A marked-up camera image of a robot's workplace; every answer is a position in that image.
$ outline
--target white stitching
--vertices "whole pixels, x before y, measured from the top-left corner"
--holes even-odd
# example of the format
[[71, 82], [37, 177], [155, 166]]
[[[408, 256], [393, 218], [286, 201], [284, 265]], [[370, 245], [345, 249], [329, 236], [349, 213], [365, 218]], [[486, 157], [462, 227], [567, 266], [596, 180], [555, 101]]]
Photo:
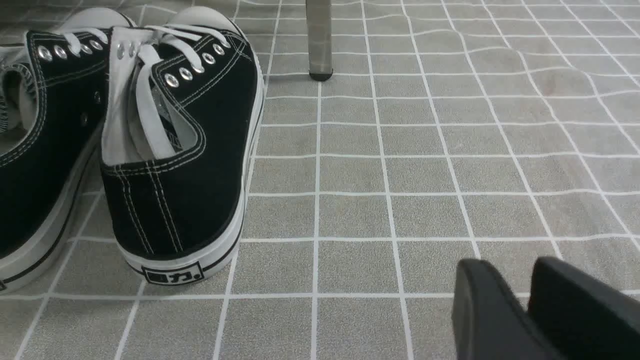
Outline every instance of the white stitching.
[[147, 238], [147, 234], [145, 233], [144, 228], [142, 228], [142, 222], [140, 221], [140, 217], [138, 217], [138, 212], [136, 211], [136, 206], [133, 204], [133, 198], [131, 197], [131, 183], [129, 182], [129, 179], [127, 179], [127, 176], [124, 173], [122, 173], [122, 167], [120, 167], [120, 173], [122, 174], [122, 178], [127, 181], [127, 189], [128, 189], [128, 193], [129, 193], [129, 201], [131, 202], [131, 209], [133, 210], [133, 215], [135, 216], [136, 221], [137, 221], [136, 227], [137, 226], [140, 227], [140, 232], [142, 233], [143, 241], [145, 241], [147, 243], [149, 252], [151, 254], [153, 254], [154, 250], [151, 247], [151, 243], [149, 242], [149, 240]]
[[[238, 38], [235, 34], [232, 33], [227, 33], [228, 36], [234, 37], [238, 40], [240, 40], [242, 42], [242, 44], [244, 46], [247, 45], [246, 41], [242, 38]], [[211, 43], [213, 39], [209, 39], [206, 42], [201, 43], [200, 45], [196, 45], [196, 47], [194, 47], [194, 49], [199, 50], [202, 47], [208, 45]], [[175, 65], [176, 63], [180, 62], [183, 60], [183, 56], [178, 56], [176, 59], [169, 61], [166, 64], [163, 64], [162, 67], [156, 67], [154, 69], [154, 74], [156, 75], [157, 78], [160, 78], [159, 75], [159, 71], [160, 70], [164, 70], [169, 66]], [[167, 172], [167, 171], [171, 171], [177, 167], [180, 167], [186, 163], [189, 163], [191, 161], [193, 161], [194, 159], [198, 158], [206, 149], [207, 147], [207, 137], [204, 134], [204, 130], [201, 128], [200, 124], [186, 111], [184, 111], [184, 107], [180, 105], [180, 102], [175, 98], [175, 96], [173, 96], [173, 94], [169, 91], [169, 89], [164, 85], [163, 81], [159, 81], [158, 82], [158, 86], [164, 90], [164, 95], [169, 97], [174, 104], [176, 104], [176, 110], [185, 117], [185, 119], [187, 119], [191, 125], [196, 129], [196, 131], [200, 134], [201, 139], [202, 139], [202, 143], [201, 145], [197, 145], [195, 147], [193, 147], [191, 150], [189, 150], [188, 152], [185, 152], [184, 154], [179, 155], [177, 158], [170, 160], [166, 163], [163, 163], [161, 165], [153, 165], [152, 167], [145, 167], [145, 169], [134, 169], [134, 170], [124, 170], [120, 167], [120, 171], [121, 173], [126, 173], [129, 175], [146, 175], [148, 171], [153, 170], [156, 174], [160, 174], [163, 172]], [[108, 176], [113, 176], [114, 173], [112, 170], [110, 169], [105, 169], [104, 173]]]
[[145, 252], [148, 254], [149, 249], [147, 248], [147, 244], [143, 240], [142, 235], [140, 234], [140, 230], [138, 229], [138, 225], [133, 219], [133, 214], [131, 213], [131, 206], [129, 205], [129, 199], [127, 198], [127, 190], [124, 186], [124, 180], [118, 175], [116, 175], [116, 177], [118, 178], [118, 180], [120, 180], [120, 184], [122, 184], [122, 197], [124, 198], [125, 204], [127, 204], [127, 212], [129, 213], [129, 218], [131, 218], [131, 222], [133, 223], [133, 226], [136, 228], [136, 232], [138, 233], [138, 238], [140, 239], [140, 242], [142, 242], [142, 246], [145, 248]]
[[204, 94], [207, 91], [209, 91], [209, 89], [211, 89], [212, 87], [216, 86], [216, 84], [220, 80], [222, 80], [225, 77], [225, 75], [228, 74], [228, 72], [231, 70], [231, 68], [240, 59], [239, 54], [240, 54], [240, 52], [236, 51], [234, 53], [233, 57], [231, 57], [231, 60], [229, 60], [229, 62], [225, 65], [225, 67], [222, 69], [222, 71], [218, 73], [218, 75], [216, 75], [215, 77], [210, 79], [206, 84], [202, 85], [196, 92], [194, 92], [193, 94], [191, 94], [191, 95], [187, 96], [186, 98], [184, 98], [180, 103], [183, 106], [187, 106], [187, 105], [191, 104], [193, 101], [197, 100], [202, 94]]
[[46, 85], [46, 87], [50, 87], [53, 85], [57, 85], [60, 83], [64, 83], [67, 80], [73, 80], [73, 79], [79, 79], [83, 76], [87, 76], [90, 74], [93, 74], [94, 72], [97, 72], [100, 69], [103, 69], [105, 67], [105, 63], [104, 60], [100, 61], [99, 63], [96, 63], [88, 68], [76, 71], [76, 72], [70, 72], [68, 74], [64, 74], [64, 75], [60, 75], [60, 76], [56, 76], [53, 78], [48, 79], [46, 82], [45, 81], [38, 81], [38, 85]]
[[[35, 40], [36, 40], [36, 36], [34, 35], [29, 41], [29, 44], [31, 45], [31, 50], [35, 48]], [[38, 72], [38, 75], [40, 75], [40, 77], [44, 79], [44, 75], [42, 74], [42, 69], [40, 68], [40, 63], [38, 62], [37, 58], [34, 57], [34, 59], [35, 59], [34, 65], [35, 65], [36, 71]], [[40, 136], [40, 132], [44, 127], [44, 123], [47, 120], [47, 114], [46, 112], [44, 112], [47, 104], [47, 92], [44, 91], [43, 88], [39, 88], [38, 94], [40, 96], [40, 101], [38, 101], [38, 117], [42, 116], [42, 120], [39, 123], [36, 122], [37, 125], [36, 125], [35, 131], [33, 132], [33, 136], [27, 137], [27, 139], [24, 142], [20, 143], [20, 145], [16, 147], [16, 149], [13, 152], [9, 152], [7, 157], [0, 158], [0, 167], [7, 166], [9, 163], [13, 162], [18, 157], [22, 156], [22, 154], [24, 154], [35, 143], [35, 140]]]
[[[51, 37], [47, 35], [38, 36], [38, 34], [34, 33], [27, 46], [29, 53], [33, 53], [33, 49], [35, 49], [36, 40], [60, 40], [60, 38]], [[38, 85], [42, 85], [38, 87], [38, 96], [40, 98], [38, 101], [38, 117], [42, 117], [42, 120], [40, 122], [37, 121], [38, 119], [36, 120], [36, 128], [34, 128], [34, 131], [32, 132], [33, 134], [32, 136], [28, 136], [25, 139], [25, 141], [20, 143], [20, 145], [18, 145], [12, 152], [9, 152], [4, 156], [0, 156], [0, 167], [5, 167], [9, 165], [13, 161], [15, 161], [17, 158], [21, 157], [27, 150], [29, 150], [29, 148], [31, 148], [31, 146], [40, 137], [40, 133], [44, 128], [44, 124], [47, 122], [47, 113], [46, 113], [47, 92], [45, 90], [49, 85], [47, 85], [47, 82], [44, 78], [44, 74], [42, 73], [42, 68], [40, 66], [40, 62], [38, 61], [38, 58], [36, 56], [30, 56], [30, 57], [33, 59], [33, 65], [36, 72], [38, 73], [39, 77], [42, 79], [41, 81], [36, 81]]]
[[147, 172], [149, 173], [149, 178], [151, 178], [151, 183], [154, 185], [154, 193], [156, 193], [156, 201], [158, 203], [158, 207], [160, 208], [160, 212], [162, 213], [162, 218], [164, 220], [164, 225], [166, 226], [166, 230], [169, 232], [169, 237], [171, 238], [171, 243], [173, 244], [173, 248], [175, 249], [175, 251], [178, 251], [178, 246], [176, 246], [175, 244], [175, 240], [173, 239], [173, 233], [171, 232], [171, 229], [169, 228], [169, 222], [166, 220], [166, 216], [164, 215], [164, 208], [162, 206], [162, 203], [160, 202], [160, 195], [158, 194], [158, 188], [156, 186], [156, 181], [154, 180], [154, 176], [151, 173], [151, 169], [149, 169], [148, 163], [147, 163]]
[[171, 216], [171, 210], [169, 209], [169, 204], [166, 202], [166, 197], [164, 196], [164, 188], [162, 187], [162, 182], [160, 181], [160, 175], [158, 173], [154, 173], [156, 175], [156, 179], [158, 182], [158, 186], [160, 186], [160, 195], [162, 196], [162, 201], [164, 202], [164, 207], [166, 208], [166, 213], [169, 215], [169, 221], [171, 222], [171, 226], [173, 228], [173, 233], [175, 234], [175, 240], [178, 242], [178, 246], [181, 251], [184, 251], [184, 247], [182, 246], [182, 242], [180, 241], [180, 236], [178, 236], [178, 230], [175, 227], [175, 222], [173, 221], [173, 217]]

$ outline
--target rubber foot cap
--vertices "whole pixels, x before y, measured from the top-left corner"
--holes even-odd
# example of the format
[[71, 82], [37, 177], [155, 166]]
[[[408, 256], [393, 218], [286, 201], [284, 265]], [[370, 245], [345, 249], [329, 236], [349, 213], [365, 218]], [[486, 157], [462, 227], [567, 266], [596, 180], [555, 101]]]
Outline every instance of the rubber foot cap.
[[333, 69], [329, 74], [314, 74], [313, 72], [309, 72], [309, 76], [316, 81], [327, 81], [331, 78], [331, 75], [333, 75]]

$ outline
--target white rubber sole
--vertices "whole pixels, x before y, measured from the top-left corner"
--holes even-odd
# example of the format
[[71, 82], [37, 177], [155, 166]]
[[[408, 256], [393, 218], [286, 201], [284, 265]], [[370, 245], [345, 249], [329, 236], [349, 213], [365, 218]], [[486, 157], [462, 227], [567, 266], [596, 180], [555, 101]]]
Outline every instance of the white rubber sole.
[[30, 239], [0, 259], [0, 294], [15, 291], [42, 275], [58, 258], [72, 222], [72, 211], [91, 160], [97, 161], [97, 144], [102, 123], [91, 135], [47, 218]]
[[255, 145], [256, 132], [262, 122], [262, 112], [264, 107], [264, 81], [262, 70], [257, 55], [253, 55], [257, 66], [257, 85], [253, 111], [249, 126], [251, 138], [244, 148], [243, 176], [240, 188], [240, 200], [234, 211], [234, 215], [225, 229], [224, 233], [211, 240], [208, 246], [193, 252], [187, 256], [171, 260], [149, 260], [131, 254], [118, 244], [118, 248], [124, 255], [127, 264], [140, 276], [144, 277], [150, 284], [165, 286], [176, 286], [190, 284], [204, 280], [216, 272], [222, 270], [237, 252], [240, 232], [244, 220], [244, 209], [246, 206], [246, 180], [249, 168], [249, 158]]

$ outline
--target gray tiled floor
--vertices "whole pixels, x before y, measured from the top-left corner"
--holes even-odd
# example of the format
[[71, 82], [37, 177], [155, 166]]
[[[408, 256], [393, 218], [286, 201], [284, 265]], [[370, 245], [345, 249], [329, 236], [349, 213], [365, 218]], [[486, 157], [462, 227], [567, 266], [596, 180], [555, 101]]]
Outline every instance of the gray tiled floor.
[[336, 0], [307, 76], [304, 0], [4, 1], [0, 40], [87, 6], [207, 5], [249, 34], [267, 100], [240, 251], [145, 286], [93, 166], [62, 256], [0, 297], [0, 359], [452, 359], [461, 258], [521, 303], [538, 256], [640, 299], [636, 0]]

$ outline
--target sneaker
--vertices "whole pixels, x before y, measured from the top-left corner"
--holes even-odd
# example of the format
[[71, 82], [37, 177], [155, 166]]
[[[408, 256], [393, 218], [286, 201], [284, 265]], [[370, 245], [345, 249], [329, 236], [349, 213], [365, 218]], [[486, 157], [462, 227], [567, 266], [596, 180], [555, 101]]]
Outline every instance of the sneaker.
[[109, 73], [101, 171], [118, 247], [149, 283], [205, 279], [242, 229], [258, 59], [233, 22], [197, 6], [164, 26], [114, 28]]
[[111, 26], [105, 8], [52, 32], [0, 45], [0, 291], [16, 290], [59, 255], [85, 166], [100, 138]]

